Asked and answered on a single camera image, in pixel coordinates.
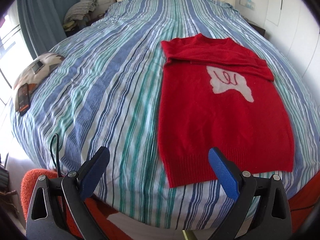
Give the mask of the patterned cushion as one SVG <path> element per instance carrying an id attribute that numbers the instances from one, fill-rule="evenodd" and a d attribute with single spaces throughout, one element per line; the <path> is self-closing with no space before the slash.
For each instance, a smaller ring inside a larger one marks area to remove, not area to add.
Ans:
<path id="1" fill-rule="evenodd" d="M 47 52 L 38 56 L 21 74 L 14 83 L 14 95 L 25 83 L 28 84 L 31 95 L 37 87 L 64 61 L 62 55 Z"/>

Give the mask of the pile of clothes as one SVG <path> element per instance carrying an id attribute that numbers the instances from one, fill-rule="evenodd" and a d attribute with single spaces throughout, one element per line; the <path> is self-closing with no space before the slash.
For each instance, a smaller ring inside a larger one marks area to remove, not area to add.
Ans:
<path id="1" fill-rule="evenodd" d="M 91 20 L 91 14 L 99 5 L 98 0 L 83 0 L 71 6 L 63 19 L 63 28 L 68 30 L 71 24 L 76 25 L 80 30 L 87 27 Z"/>

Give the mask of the black smartphone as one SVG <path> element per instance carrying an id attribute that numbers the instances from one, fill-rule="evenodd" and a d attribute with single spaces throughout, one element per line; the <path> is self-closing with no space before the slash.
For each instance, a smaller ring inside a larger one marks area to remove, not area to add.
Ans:
<path id="1" fill-rule="evenodd" d="M 17 90 L 15 109 L 20 116 L 24 116 L 30 109 L 29 87 L 27 83 L 22 84 Z"/>

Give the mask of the blue curtain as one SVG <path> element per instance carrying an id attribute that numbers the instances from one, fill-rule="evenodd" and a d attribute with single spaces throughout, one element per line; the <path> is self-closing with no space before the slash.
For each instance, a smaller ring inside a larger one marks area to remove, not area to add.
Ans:
<path id="1" fill-rule="evenodd" d="M 67 38 L 63 20 L 80 0 L 17 0 L 18 19 L 33 59 Z"/>

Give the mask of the dark wooden nightstand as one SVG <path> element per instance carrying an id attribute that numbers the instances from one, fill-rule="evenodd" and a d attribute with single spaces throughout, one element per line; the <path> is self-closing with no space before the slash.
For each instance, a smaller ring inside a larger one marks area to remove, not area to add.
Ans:
<path id="1" fill-rule="evenodd" d="M 244 18 L 245 21 L 256 31 L 258 32 L 262 37 L 265 36 L 266 30 L 262 27 L 260 27 L 259 25 L 257 25 L 256 23 L 252 22 L 251 20 Z"/>

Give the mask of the red knit sweater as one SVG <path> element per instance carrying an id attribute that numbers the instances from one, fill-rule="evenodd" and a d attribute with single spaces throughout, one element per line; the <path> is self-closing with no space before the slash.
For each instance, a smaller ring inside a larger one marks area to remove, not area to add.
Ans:
<path id="1" fill-rule="evenodd" d="M 170 187 L 216 179 L 214 147 L 253 174 L 293 170 L 290 119 L 265 60 L 231 38 L 202 34 L 161 46 L 158 148 Z"/>

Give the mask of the striped blue green bedspread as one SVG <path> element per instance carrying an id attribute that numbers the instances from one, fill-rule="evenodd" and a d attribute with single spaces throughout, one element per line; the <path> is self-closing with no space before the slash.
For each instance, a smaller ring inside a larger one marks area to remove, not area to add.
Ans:
<path id="1" fill-rule="evenodd" d="M 57 44 L 61 65 L 35 90 L 24 116 L 10 110 L 14 137 L 29 158 L 53 168 L 60 138 L 63 171 L 77 170 L 106 146 L 111 160 L 97 196 L 125 215 L 165 229 L 218 226 L 231 207 L 216 181 L 171 189 L 157 151 L 165 56 L 161 41 L 203 34 L 232 38 L 265 59 L 293 125 L 292 172 L 280 174 L 288 197 L 319 171 L 319 110 L 288 59 L 231 5 L 217 0 L 123 0 L 105 18 Z"/>

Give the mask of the wall power socket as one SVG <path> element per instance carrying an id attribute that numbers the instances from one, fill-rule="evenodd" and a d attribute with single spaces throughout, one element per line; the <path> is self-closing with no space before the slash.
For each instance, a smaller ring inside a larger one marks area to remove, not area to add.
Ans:
<path id="1" fill-rule="evenodd" d="M 255 3 L 252 0 L 239 0 L 239 4 L 250 10 L 255 9 Z"/>

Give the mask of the white wardrobe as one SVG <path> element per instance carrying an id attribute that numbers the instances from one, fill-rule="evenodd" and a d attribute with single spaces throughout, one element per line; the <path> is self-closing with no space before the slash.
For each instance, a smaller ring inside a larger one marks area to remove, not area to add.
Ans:
<path id="1" fill-rule="evenodd" d="M 268 0 L 269 41 L 308 83 L 319 81 L 319 25 L 302 0 Z"/>

